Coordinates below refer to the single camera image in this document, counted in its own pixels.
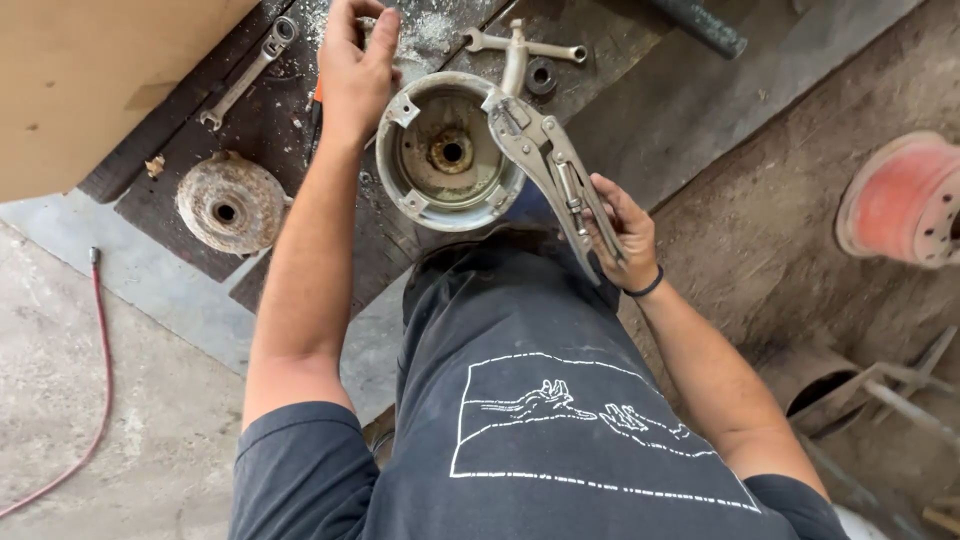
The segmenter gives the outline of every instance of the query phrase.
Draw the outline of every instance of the cross wrench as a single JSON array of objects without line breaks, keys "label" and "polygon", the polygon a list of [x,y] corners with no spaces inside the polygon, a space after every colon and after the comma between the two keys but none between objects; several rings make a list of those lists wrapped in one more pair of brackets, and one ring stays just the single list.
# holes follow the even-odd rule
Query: cross wrench
[{"label": "cross wrench", "polygon": [[[471,53],[482,51],[484,49],[506,51],[507,47],[510,46],[511,41],[508,37],[497,37],[484,34],[477,28],[467,28],[464,31],[464,36],[470,38],[470,44],[468,44],[466,48]],[[527,49],[530,50],[530,54],[534,56],[569,60],[577,63],[583,63],[587,59],[587,47],[584,47],[583,45],[580,45],[579,47],[559,47],[557,45],[547,45],[545,43],[527,41],[526,39],[523,40],[523,44],[526,45]]]},{"label": "cross wrench", "polygon": [[270,35],[267,36],[263,45],[260,46],[259,56],[250,64],[247,71],[244,71],[240,79],[230,87],[230,90],[227,90],[227,93],[224,94],[224,97],[216,107],[200,113],[200,123],[203,124],[207,120],[210,120],[213,122],[213,131],[219,130],[220,127],[224,125],[224,115],[227,114],[227,111],[230,110],[233,104],[240,99],[240,96],[247,91],[247,88],[249,88],[253,81],[263,72],[264,68],[266,68],[270,62],[276,60],[277,57],[280,56],[280,53],[286,50],[287,46],[297,38],[299,33],[300,29],[293,19],[289,17],[277,17],[274,21],[274,27],[270,31]]}]

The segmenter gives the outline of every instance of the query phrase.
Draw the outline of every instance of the red spool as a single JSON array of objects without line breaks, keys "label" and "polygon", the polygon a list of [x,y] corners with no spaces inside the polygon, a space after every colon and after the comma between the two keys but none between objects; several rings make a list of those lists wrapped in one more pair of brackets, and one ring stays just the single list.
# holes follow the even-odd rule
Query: red spool
[{"label": "red spool", "polygon": [[960,147],[933,132],[904,135],[853,177],[837,213],[840,247],[925,268],[960,264]]}]

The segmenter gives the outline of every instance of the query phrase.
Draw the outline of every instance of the red air hose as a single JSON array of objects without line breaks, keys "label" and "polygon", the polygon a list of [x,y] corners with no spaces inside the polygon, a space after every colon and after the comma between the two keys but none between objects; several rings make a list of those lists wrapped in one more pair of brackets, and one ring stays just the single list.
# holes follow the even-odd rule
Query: red air hose
[{"label": "red air hose", "polygon": [[97,447],[100,445],[100,441],[102,441],[104,438],[104,435],[107,434],[107,426],[109,425],[110,420],[110,408],[113,405],[113,359],[110,355],[110,344],[107,340],[107,317],[104,315],[104,301],[100,294],[99,265],[100,250],[97,248],[90,248],[90,274],[93,278],[93,297],[97,302],[97,319],[100,322],[100,340],[104,347],[104,364],[106,365],[107,372],[107,384],[104,396],[104,415],[100,420],[100,427],[97,428],[97,433],[93,436],[93,441],[90,443],[89,448],[86,449],[84,456],[80,458],[80,461],[78,461],[76,465],[70,467],[63,474],[58,476],[47,485],[36,490],[31,495],[28,495],[17,503],[14,503],[12,506],[0,510],[0,519],[3,519],[4,517],[14,513],[16,510],[19,510],[27,504],[36,501],[40,497],[43,497],[47,493],[50,493],[58,485],[72,477],[74,473],[81,470],[87,461],[89,461],[89,459],[93,456],[93,453],[96,452]]}]

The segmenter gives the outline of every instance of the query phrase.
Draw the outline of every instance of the hub center hole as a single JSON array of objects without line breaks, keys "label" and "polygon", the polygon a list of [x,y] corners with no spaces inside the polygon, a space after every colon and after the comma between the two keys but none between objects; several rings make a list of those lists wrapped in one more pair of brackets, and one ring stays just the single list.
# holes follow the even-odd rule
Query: hub center hole
[{"label": "hub center hole", "polygon": [[220,205],[219,207],[213,210],[213,213],[216,216],[217,221],[221,223],[230,223],[237,216],[236,209],[234,209],[230,205]]},{"label": "hub center hole", "polygon": [[444,159],[456,163],[464,156],[464,149],[455,142],[450,142],[444,147]]}]

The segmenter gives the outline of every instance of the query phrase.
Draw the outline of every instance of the black washer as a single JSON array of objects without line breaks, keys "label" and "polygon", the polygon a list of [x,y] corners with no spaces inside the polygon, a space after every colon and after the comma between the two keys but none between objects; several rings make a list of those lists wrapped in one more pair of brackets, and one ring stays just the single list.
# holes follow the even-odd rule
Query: black washer
[{"label": "black washer", "polygon": [[536,57],[527,64],[527,89],[538,96],[547,94],[557,87],[557,69],[553,61],[545,57]]}]

